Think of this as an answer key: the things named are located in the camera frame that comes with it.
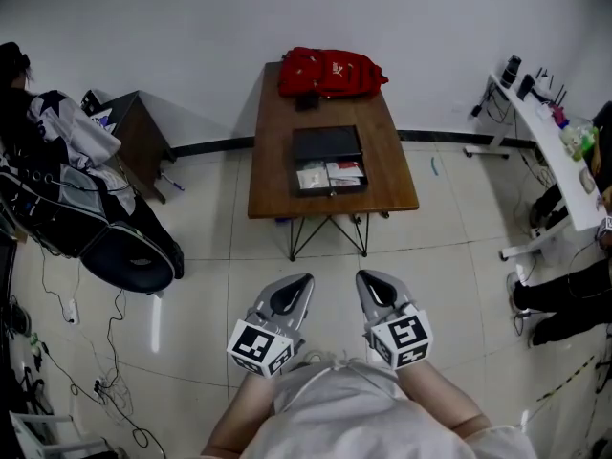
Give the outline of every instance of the black shoe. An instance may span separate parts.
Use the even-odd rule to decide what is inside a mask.
[[[170,262],[172,262],[172,267],[174,267],[174,278],[182,279],[183,275],[185,275],[185,256],[177,242],[174,242],[173,248],[174,250],[169,258]]]

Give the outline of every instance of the gray shoe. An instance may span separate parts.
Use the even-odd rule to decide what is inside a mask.
[[[532,312],[529,310],[521,310],[514,303],[514,289],[516,288],[516,284],[520,284],[520,278],[518,277],[518,273],[510,272],[506,277],[506,290],[508,291],[508,300],[510,301],[510,307],[513,312],[518,315],[518,317],[525,319],[530,317]]]

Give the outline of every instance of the white table leg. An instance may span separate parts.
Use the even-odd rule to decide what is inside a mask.
[[[550,240],[553,236],[561,233],[572,223],[572,219],[569,214],[556,223],[552,228],[546,229],[542,232],[538,238],[533,239],[526,245],[518,245],[516,247],[508,247],[499,252],[499,256],[502,260],[506,261],[513,256],[520,255],[522,253],[531,253],[541,247],[547,240]]]
[[[498,155],[507,159],[513,151],[510,148],[500,146],[505,137],[506,128],[502,129],[496,136],[493,136],[493,139],[489,144],[469,144],[463,148],[463,151],[466,153],[468,158],[471,157],[471,155]]]

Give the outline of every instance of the black metal table leg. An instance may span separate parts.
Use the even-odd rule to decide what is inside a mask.
[[[353,238],[351,238],[348,235],[348,233],[344,229],[342,229],[342,227],[336,222],[335,219],[332,219],[331,217],[329,219],[334,224],[334,226],[338,228],[339,231],[346,237],[346,239],[350,241],[353,245],[355,245],[355,248],[360,251],[361,256],[367,256],[367,241],[368,241],[368,237],[370,233],[370,213],[369,212],[365,215],[365,243],[363,243],[363,238],[361,237],[361,230],[360,230],[359,225],[358,224],[355,225],[355,229],[357,230],[357,235],[360,238],[361,245],[358,245],[355,242],[355,240],[353,240]]]
[[[318,233],[318,231],[321,228],[323,228],[323,225],[327,223],[330,219],[332,219],[332,217],[327,216],[323,220],[323,222],[320,225],[318,225],[317,228],[312,233],[310,233],[310,236],[306,238],[306,241],[302,243],[301,246],[298,248],[297,243],[299,242],[299,235],[302,233],[302,228],[304,227],[305,219],[306,218],[302,218],[302,221],[299,224],[299,229],[297,230],[297,237],[295,238],[295,241],[294,241],[294,219],[292,218],[291,220],[291,231],[290,231],[290,240],[289,240],[289,260],[291,260],[292,262],[295,262],[295,258],[297,257],[297,254],[302,251],[302,249],[308,244],[308,242],[313,239],[313,236],[315,236]]]

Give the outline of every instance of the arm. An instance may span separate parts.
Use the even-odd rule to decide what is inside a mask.
[[[600,133],[595,135],[595,146],[593,146],[593,159],[591,160],[591,173],[597,176],[601,170]]]
[[[492,426],[478,405],[428,361],[397,370],[400,388],[440,424],[461,438]]]
[[[275,383],[275,378],[266,379],[249,373],[210,434],[202,455],[238,458],[272,415]]]

